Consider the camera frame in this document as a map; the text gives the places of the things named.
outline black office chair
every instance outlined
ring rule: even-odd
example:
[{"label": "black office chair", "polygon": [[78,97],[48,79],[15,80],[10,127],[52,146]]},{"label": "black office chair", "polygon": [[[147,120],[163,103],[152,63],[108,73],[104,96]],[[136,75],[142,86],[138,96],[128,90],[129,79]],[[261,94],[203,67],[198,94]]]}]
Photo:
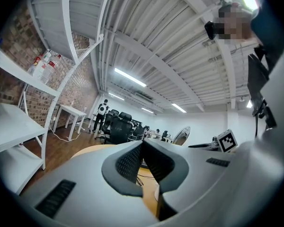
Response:
[{"label": "black office chair", "polygon": [[168,131],[164,131],[164,133],[162,134],[161,141],[166,141],[164,138],[167,137],[167,132],[168,132]]},{"label": "black office chair", "polygon": [[133,134],[128,137],[129,141],[140,140],[143,135],[144,128],[141,125],[138,125],[134,130]]},{"label": "black office chair", "polygon": [[104,134],[102,134],[101,136],[99,137],[95,137],[95,140],[96,139],[103,139],[104,140],[104,144],[106,144],[106,141],[107,141],[107,137],[106,135],[110,135],[110,130],[111,129],[108,129],[109,126],[111,126],[113,124],[113,120],[116,118],[117,116],[111,114],[111,113],[108,113],[105,117],[105,122],[102,126],[102,131]]},{"label": "black office chair", "polygon": [[107,141],[116,145],[126,143],[133,127],[133,125],[129,123],[130,120],[132,120],[132,116],[130,114],[121,112],[119,114],[119,118],[115,118],[113,120],[110,130],[110,137],[107,139]]},{"label": "black office chair", "polygon": [[113,115],[115,115],[115,116],[119,116],[119,111],[116,110],[116,109],[112,109],[112,110],[110,111],[110,113],[113,114]]}]

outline brick wall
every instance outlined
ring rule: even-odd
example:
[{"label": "brick wall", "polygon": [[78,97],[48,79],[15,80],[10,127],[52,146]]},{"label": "brick wall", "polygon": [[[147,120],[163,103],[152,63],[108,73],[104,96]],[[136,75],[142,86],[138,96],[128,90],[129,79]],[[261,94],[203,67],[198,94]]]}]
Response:
[{"label": "brick wall", "polygon": [[[73,34],[73,39],[76,49],[87,48],[89,45],[88,39],[81,35]],[[45,47],[36,32],[25,3],[10,18],[10,21],[1,32],[0,40],[0,48],[25,70],[34,62],[36,56],[45,51]],[[57,89],[72,65],[73,62],[71,60],[62,56],[58,70],[47,85]],[[23,86],[24,83],[22,81],[0,68],[0,102],[17,105]],[[84,107],[87,107],[87,113],[89,113],[97,94],[91,60],[90,56],[88,56],[66,84],[55,107],[53,117],[58,112],[59,104],[70,105],[72,101],[74,101],[74,108],[82,111]],[[45,124],[52,99],[53,96],[32,86],[27,90],[29,116],[42,126]],[[61,113],[58,126],[64,125],[67,117],[68,114],[66,112]]]}]

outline plastic bottle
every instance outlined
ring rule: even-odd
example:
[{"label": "plastic bottle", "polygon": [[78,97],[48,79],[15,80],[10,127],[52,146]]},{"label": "plastic bottle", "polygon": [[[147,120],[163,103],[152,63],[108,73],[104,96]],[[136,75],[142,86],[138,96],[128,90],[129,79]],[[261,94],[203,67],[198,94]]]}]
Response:
[{"label": "plastic bottle", "polygon": [[41,54],[40,56],[37,56],[34,63],[30,66],[30,68],[27,71],[30,75],[34,74],[35,68],[36,68],[37,64],[39,63],[39,61],[41,60],[42,57],[43,57],[43,54]]},{"label": "plastic bottle", "polygon": [[50,53],[50,50],[48,50],[44,57],[38,62],[38,64],[35,66],[33,77],[36,77],[38,80],[42,81],[42,75],[46,68],[47,62],[49,61],[52,54]]},{"label": "plastic bottle", "polygon": [[61,59],[61,55],[52,56],[49,59],[49,62],[46,65],[46,68],[44,69],[44,71],[42,73],[41,81],[43,83],[45,83],[45,84],[48,83],[48,81],[49,81],[50,77],[52,76],[52,74],[54,73],[55,69],[57,69],[59,67],[60,59]]}]

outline white metal shelf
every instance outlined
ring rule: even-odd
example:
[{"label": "white metal shelf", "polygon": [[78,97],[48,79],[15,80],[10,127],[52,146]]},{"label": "white metal shelf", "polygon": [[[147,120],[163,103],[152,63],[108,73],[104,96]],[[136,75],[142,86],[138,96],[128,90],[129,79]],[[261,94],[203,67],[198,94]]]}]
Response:
[{"label": "white metal shelf", "polygon": [[10,57],[8,57],[1,49],[0,49],[0,67],[7,71],[9,74],[14,77],[24,81],[33,87],[44,91],[50,95],[58,96],[58,92],[49,86],[45,85],[41,81],[34,78],[32,75],[28,74],[25,70],[19,67]]},{"label": "white metal shelf", "polygon": [[0,152],[45,132],[17,106],[0,103]]},{"label": "white metal shelf", "polygon": [[8,189],[20,194],[42,163],[24,146],[14,146],[0,153],[0,176]]}]

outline wooden floor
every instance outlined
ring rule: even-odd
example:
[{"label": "wooden floor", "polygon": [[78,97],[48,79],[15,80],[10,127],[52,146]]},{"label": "wooden floor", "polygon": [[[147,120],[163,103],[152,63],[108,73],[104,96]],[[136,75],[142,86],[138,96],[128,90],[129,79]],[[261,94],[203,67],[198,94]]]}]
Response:
[{"label": "wooden floor", "polygon": [[[89,120],[85,120],[82,128],[87,129],[88,125]],[[67,129],[65,129],[64,127],[57,129],[55,134],[58,135],[61,139],[68,140],[70,130],[71,125],[69,125]],[[42,170],[40,168],[30,179],[22,192],[25,192],[25,190],[40,177],[44,176],[48,172],[56,169],[57,167],[68,161],[78,151],[89,146],[100,145],[101,140],[95,140],[96,134],[89,134],[81,131],[80,136],[76,140],[65,142],[58,139],[57,136],[55,136],[52,132],[48,133],[45,151],[45,170]],[[74,131],[72,138],[75,139],[77,136],[78,134]],[[41,157],[41,148],[36,140],[26,142],[24,143],[24,146],[32,151],[35,155]]]}]

